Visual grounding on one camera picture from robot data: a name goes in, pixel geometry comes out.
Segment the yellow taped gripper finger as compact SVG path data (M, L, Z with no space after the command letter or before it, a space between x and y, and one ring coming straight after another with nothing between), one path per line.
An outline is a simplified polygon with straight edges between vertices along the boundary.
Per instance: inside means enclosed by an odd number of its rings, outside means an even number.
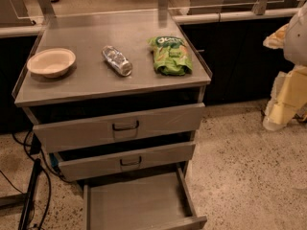
M289 73L279 72L272 86L263 127L277 131L285 127L307 104L307 67L296 65Z
M273 34L267 36L263 45L271 49L282 49L284 47L284 38L288 25L285 24L276 30Z

